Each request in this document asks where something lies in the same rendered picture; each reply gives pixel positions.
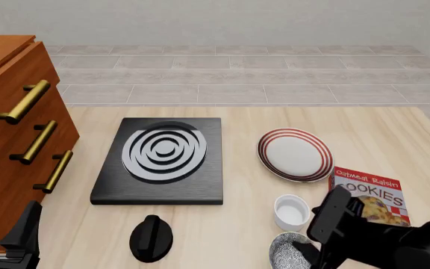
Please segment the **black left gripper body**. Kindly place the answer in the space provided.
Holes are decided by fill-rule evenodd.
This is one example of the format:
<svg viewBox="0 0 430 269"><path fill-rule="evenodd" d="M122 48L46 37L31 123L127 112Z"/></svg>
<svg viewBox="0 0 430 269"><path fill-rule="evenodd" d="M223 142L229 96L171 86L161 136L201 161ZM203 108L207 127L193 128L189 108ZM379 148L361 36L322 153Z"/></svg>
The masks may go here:
<svg viewBox="0 0 430 269"><path fill-rule="evenodd" d="M26 253L22 258L8 258L0 253L0 269L37 269L38 253Z"/></svg>

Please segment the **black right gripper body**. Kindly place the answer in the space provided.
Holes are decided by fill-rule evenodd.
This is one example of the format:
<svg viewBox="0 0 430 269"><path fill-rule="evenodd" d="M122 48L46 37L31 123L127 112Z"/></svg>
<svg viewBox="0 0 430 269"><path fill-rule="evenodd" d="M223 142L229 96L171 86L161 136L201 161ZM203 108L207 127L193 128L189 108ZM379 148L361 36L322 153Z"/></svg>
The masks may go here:
<svg viewBox="0 0 430 269"><path fill-rule="evenodd" d="M318 258L318 269L337 269L353 254L353 243L351 238L338 238L328 241L320 241L320 256Z"/></svg>

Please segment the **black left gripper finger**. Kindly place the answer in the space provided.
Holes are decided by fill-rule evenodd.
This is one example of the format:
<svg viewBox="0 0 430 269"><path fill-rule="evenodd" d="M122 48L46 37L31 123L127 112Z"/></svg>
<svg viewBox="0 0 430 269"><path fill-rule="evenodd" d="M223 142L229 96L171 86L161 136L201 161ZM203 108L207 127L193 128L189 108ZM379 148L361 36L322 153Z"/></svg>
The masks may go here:
<svg viewBox="0 0 430 269"><path fill-rule="evenodd" d="M22 259L28 254L40 254L38 230L42 209L40 203L30 201L16 224L0 241L8 259Z"/></svg>

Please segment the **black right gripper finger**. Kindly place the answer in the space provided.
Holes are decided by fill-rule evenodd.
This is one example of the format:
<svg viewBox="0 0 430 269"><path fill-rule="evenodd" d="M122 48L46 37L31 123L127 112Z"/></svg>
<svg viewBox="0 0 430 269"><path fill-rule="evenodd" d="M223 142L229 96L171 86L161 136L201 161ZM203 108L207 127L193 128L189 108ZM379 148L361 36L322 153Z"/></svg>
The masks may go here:
<svg viewBox="0 0 430 269"><path fill-rule="evenodd" d="M310 264L319 264L320 251L313 244L303 244L293 241L292 246L296 248Z"/></svg>

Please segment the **black patterned bowl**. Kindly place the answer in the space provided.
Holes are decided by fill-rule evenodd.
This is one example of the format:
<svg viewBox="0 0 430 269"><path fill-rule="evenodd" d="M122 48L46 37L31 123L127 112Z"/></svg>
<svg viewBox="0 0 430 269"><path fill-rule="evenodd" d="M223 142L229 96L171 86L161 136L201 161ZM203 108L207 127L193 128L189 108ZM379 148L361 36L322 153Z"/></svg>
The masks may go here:
<svg viewBox="0 0 430 269"><path fill-rule="evenodd" d="M298 232L283 232L269 246L268 256L272 269L311 269L312 264L293 246L294 241L318 250L307 236Z"/></svg>

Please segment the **small white ramekin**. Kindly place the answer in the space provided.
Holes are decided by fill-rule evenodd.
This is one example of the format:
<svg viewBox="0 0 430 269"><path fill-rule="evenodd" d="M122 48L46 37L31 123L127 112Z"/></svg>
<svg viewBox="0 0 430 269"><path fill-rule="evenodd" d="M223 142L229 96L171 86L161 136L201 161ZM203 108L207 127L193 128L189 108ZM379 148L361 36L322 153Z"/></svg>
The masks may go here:
<svg viewBox="0 0 430 269"><path fill-rule="evenodd" d="M300 197L284 194L274 203L275 223L287 232L299 232L310 219L310 208Z"/></svg>

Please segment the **white plate with red rings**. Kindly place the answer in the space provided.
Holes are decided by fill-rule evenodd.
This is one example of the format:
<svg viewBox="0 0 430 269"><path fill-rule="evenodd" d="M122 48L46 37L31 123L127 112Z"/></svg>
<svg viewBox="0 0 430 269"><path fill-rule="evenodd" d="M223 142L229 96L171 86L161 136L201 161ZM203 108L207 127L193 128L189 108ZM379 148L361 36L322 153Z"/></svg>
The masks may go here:
<svg viewBox="0 0 430 269"><path fill-rule="evenodd" d="M267 132L256 146L270 172L292 182L316 182L334 172L334 155L323 140L301 129L282 127Z"/></svg>

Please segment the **flat black stove plate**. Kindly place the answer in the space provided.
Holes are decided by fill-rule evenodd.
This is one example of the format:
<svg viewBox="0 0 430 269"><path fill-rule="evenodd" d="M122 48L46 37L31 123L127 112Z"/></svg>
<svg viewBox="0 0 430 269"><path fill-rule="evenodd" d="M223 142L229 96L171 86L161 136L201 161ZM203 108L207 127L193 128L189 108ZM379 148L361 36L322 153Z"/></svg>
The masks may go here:
<svg viewBox="0 0 430 269"><path fill-rule="evenodd" d="M222 205L220 118L123 118L93 205Z"/></svg>

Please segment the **oatmeal raisin cookies box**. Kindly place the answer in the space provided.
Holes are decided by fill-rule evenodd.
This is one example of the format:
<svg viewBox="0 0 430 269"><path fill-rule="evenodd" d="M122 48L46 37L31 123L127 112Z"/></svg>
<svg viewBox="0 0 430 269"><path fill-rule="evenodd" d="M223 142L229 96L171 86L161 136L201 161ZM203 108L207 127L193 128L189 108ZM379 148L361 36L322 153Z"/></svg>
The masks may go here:
<svg viewBox="0 0 430 269"><path fill-rule="evenodd" d="M400 181L342 167L335 167L329 178L330 189L337 185L364 204L362 217L372 223L410 226L411 222Z"/></svg>

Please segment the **round black stove knob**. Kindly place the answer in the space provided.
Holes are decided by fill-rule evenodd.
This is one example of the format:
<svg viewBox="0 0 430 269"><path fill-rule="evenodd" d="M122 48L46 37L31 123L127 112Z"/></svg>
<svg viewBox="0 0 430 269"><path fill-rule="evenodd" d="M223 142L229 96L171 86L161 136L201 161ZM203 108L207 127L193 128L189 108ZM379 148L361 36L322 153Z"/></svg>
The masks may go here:
<svg viewBox="0 0 430 269"><path fill-rule="evenodd" d="M144 263L158 262L171 250L173 233L170 225L155 214L148 215L134 228L129 239L132 255Z"/></svg>

